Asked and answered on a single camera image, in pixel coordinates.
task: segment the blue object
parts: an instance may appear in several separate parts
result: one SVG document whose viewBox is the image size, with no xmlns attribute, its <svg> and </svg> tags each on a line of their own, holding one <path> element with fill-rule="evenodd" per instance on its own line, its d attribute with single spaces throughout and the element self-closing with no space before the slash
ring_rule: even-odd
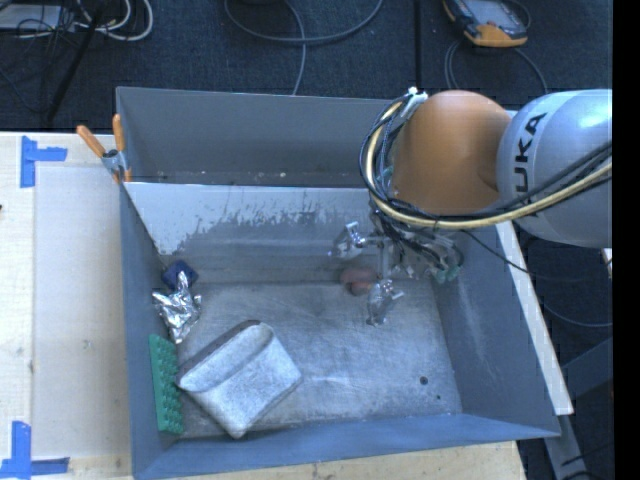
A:
<svg viewBox="0 0 640 480">
<path fill-rule="evenodd" d="M 33 187 L 36 184 L 36 162 L 63 162 L 67 158 L 66 148 L 38 149 L 38 142 L 26 135 L 22 136 L 22 165 L 20 169 L 20 188 Z"/>
<path fill-rule="evenodd" d="M 174 261 L 167 267 L 167 270 L 162 274 L 162 281 L 172 290 L 175 290 L 178 286 L 178 274 L 184 272 L 187 276 L 189 286 L 192 286 L 198 280 L 198 273 L 193 270 L 186 262 L 182 260 Z"/>
<path fill-rule="evenodd" d="M 3 459 L 0 478 L 30 480 L 32 475 L 66 473 L 69 457 L 53 460 L 31 460 L 31 427 L 21 421 L 11 424 L 11 458 Z"/>
</svg>

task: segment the green brush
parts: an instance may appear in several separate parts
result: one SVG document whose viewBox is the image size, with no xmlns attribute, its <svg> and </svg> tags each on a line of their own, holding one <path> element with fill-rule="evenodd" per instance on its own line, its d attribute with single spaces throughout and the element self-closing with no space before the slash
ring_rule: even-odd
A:
<svg viewBox="0 0 640 480">
<path fill-rule="evenodd" d="M 149 335 L 151 353 L 151 373 L 156 401 L 158 430 L 172 434 L 182 434 L 182 402 L 180 391 L 174 378 L 178 372 L 176 346 L 171 341 L 156 334 Z"/>
</svg>

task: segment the yellow cable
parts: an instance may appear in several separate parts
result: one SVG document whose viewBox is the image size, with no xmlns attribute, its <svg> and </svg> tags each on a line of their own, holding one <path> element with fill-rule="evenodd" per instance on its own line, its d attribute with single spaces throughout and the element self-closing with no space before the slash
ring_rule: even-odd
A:
<svg viewBox="0 0 640 480">
<path fill-rule="evenodd" d="M 394 108 L 390 108 L 387 112 L 385 112 L 385 116 L 390 114 L 390 111 L 395 110 Z M 371 186 L 375 186 L 374 176 L 373 176 L 373 153 L 375 150 L 375 146 L 378 142 L 378 137 L 380 136 L 380 132 L 382 130 L 383 125 L 378 126 L 376 130 L 371 135 L 371 139 L 367 148 L 367 156 L 365 160 L 365 176 L 367 181 Z M 392 208 L 387 203 L 382 201 L 375 194 L 371 194 L 376 205 L 389 217 L 398 220 L 400 222 L 404 222 L 405 224 L 410 224 L 412 226 L 419 227 L 438 227 L 440 229 L 471 229 L 471 228 L 479 228 L 484 226 L 491 226 L 494 224 L 498 224 L 500 222 L 505 222 L 508 220 L 518 219 L 521 217 L 525 217 L 532 213 L 539 212 L 557 202 L 562 201 L 578 192 L 586 189 L 592 183 L 598 181 L 598 178 L 611 172 L 612 162 L 609 162 L 607 165 L 601 167 L 597 171 L 591 173 L 590 175 L 582 178 L 581 180 L 569 185 L 568 187 L 559 190 L 558 192 L 554 192 L 553 194 L 536 201 L 535 203 L 531 203 L 516 210 L 511 210 L 509 212 L 496 215 L 493 217 L 485 217 L 480 219 L 471 219 L 467 221 L 452 221 L 452 220 L 433 220 L 427 219 L 423 217 L 414 217 L 411 215 L 405 215 L 402 212 L 399 212 L 395 208 Z"/>
</svg>

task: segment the electronic device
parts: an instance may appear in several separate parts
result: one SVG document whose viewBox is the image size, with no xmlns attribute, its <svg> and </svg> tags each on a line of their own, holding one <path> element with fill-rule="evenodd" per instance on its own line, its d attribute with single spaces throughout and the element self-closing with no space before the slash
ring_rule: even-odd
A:
<svg viewBox="0 0 640 480">
<path fill-rule="evenodd" d="M 527 41 L 527 28 L 507 0 L 443 0 L 444 9 L 476 46 L 505 48 Z"/>
</svg>

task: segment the wooden table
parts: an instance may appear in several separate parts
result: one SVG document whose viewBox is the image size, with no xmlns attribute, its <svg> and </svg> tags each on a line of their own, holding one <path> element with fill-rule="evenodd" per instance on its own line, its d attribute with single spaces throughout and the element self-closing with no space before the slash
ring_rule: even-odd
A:
<svg viewBox="0 0 640 480">
<path fill-rule="evenodd" d="M 33 188 L 20 188 L 22 135 L 39 148 L 68 150 L 64 162 L 36 164 Z M 114 147 L 112 136 L 99 139 Z M 68 473 L 53 478 L 130 477 L 119 229 L 112 229 L 117 216 L 109 202 L 116 188 L 75 134 L 0 133 L 0 459 L 10 454 L 11 422 L 23 421 L 32 426 L 34 459 L 71 457 Z M 42 277 L 47 272 L 68 284 L 43 293 L 42 285 L 53 282 Z M 80 292 L 74 283 L 82 283 Z M 521 480 L 525 474 L 516 443 L 506 442 L 206 478 Z"/>
</svg>

